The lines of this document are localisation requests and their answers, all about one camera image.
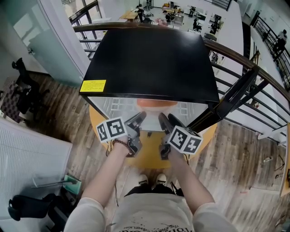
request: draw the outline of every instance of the orange object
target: orange object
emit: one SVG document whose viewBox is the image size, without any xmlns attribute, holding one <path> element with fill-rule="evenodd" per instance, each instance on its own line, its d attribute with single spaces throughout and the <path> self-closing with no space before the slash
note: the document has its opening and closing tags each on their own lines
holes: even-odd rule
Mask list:
<svg viewBox="0 0 290 232">
<path fill-rule="evenodd" d="M 166 107 L 177 105 L 177 101 L 137 99 L 137 105 L 140 107 Z"/>
</svg>

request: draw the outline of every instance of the white t-shirt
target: white t-shirt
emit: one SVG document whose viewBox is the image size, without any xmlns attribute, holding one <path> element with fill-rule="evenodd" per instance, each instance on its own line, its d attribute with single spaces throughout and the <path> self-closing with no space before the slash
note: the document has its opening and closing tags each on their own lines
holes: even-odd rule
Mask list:
<svg viewBox="0 0 290 232">
<path fill-rule="evenodd" d="M 112 224 L 106 229 L 104 209 L 91 198 L 82 198 L 68 218 L 64 232 L 237 232 L 207 203 L 192 216 L 185 199 L 173 194 L 135 193 L 124 197 Z"/>
</svg>

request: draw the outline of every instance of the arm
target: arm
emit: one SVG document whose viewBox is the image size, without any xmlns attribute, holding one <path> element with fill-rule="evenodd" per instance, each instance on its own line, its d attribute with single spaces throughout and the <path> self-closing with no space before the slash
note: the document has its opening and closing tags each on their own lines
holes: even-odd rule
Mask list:
<svg viewBox="0 0 290 232">
<path fill-rule="evenodd" d="M 118 138 L 127 142 L 126 136 Z M 82 198 L 92 198 L 105 207 L 111 197 L 117 176 L 124 164 L 128 149 L 119 143 L 115 143 L 113 150 L 97 172 L 94 179 L 85 188 Z"/>
<path fill-rule="evenodd" d="M 214 203 L 212 195 L 187 165 L 183 154 L 171 147 L 168 158 L 192 214 L 203 204 Z"/>
</svg>

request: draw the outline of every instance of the wooden floor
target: wooden floor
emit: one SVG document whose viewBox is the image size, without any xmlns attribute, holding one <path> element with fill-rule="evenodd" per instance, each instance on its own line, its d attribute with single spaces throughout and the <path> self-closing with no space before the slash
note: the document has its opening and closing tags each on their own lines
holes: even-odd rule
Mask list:
<svg viewBox="0 0 290 232">
<path fill-rule="evenodd" d="M 78 95 L 78 89 L 64 86 L 50 77 L 31 74 L 41 84 L 42 91 L 50 89 L 44 111 L 33 130 L 73 143 L 67 172 L 82 181 L 82 188 L 96 174 L 106 159 L 105 150 L 96 138 L 90 123 L 88 104 Z M 290 197 L 279 198 L 269 193 L 250 192 L 249 188 L 278 189 L 281 178 L 274 171 L 282 165 L 285 148 L 269 139 L 257 140 L 254 132 L 228 121 L 218 123 L 212 141 L 199 157 L 190 160 L 190 166 L 201 182 L 212 193 L 221 211 L 243 232 L 272 232 L 275 223 L 287 212 Z M 117 180 L 117 198 L 120 202 L 135 186 L 138 173 L 154 177 L 164 171 L 176 181 L 170 170 L 137 170 L 125 166 Z M 115 192 L 106 208 L 107 223 L 116 209 Z"/>
</svg>

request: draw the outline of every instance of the handrail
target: handrail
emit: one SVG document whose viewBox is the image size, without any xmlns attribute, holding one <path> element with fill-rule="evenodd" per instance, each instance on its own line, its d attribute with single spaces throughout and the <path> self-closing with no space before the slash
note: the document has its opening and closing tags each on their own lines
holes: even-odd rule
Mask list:
<svg viewBox="0 0 290 232">
<path fill-rule="evenodd" d="M 80 25 L 73 27 L 75 32 L 81 31 L 92 31 L 92 30 L 108 30 L 108 29 L 128 29 L 128 28 L 144 28 L 144 29 L 168 29 L 174 30 L 172 28 L 158 26 L 158 25 L 151 25 L 151 24 L 136 24 L 136 23 L 97 23 L 97 24 L 87 24 L 87 25 Z M 224 55 L 237 63 L 245 66 L 248 69 L 252 69 L 254 66 L 257 66 L 252 61 L 248 60 L 241 54 L 233 51 L 226 46 L 221 45 L 220 43 L 214 42 L 212 40 L 203 38 L 205 45 L 214 50 L 215 52 Z M 259 68 L 258 75 L 263 78 L 264 80 L 268 81 L 287 101 L 290 102 L 290 94 L 265 70 Z"/>
<path fill-rule="evenodd" d="M 255 22 L 255 24 L 257 23 L 257 21 L 258 20 L 261 20 L 267 27 L 268 27 L 268 29 L 275 35 L 275 37 L 276 37 L 276 39 L 278 38 L 278 35 L 276 35 L 276 33 L 272 30 L 272 28 L 260 17 L 260 16 L 258 16 L 258 18 L 257 18 L 257 20 L 256 20 L 256 22 Z M 289 58 L 290 58 L 290 54 L 289 54 L 289 52 L 288 52 L 288 50 L 287 49 L 285 49 L 284 50 L 287 54 L 288 54 L 288 56 L 289 56 Z"/>
</svg>

